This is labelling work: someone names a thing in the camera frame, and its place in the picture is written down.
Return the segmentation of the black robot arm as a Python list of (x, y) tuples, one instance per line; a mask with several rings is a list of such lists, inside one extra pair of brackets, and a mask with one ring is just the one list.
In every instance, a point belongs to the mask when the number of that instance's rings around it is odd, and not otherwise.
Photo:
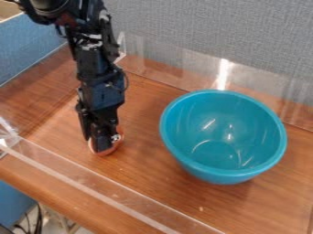
[(54, 25), (67, 39), (78, 64), (77, 112), (81, 129), (95, 154), (112, 154), (122, 142), (118, 109), (129, 80), (117, 66), (120, 44), (105, 0), (9, 0), (41, 25)]

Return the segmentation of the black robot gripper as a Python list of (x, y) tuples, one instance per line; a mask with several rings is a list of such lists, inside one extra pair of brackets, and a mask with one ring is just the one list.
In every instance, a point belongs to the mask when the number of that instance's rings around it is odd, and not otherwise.
[(81, 129), (85, 140), (94, 139), (97, 151), (106, 150), (113, 145), (125, 92), (125, 73), (121, 70), (109, 72), (99, 80), (82, 82), (78, 88), (77, 111)]

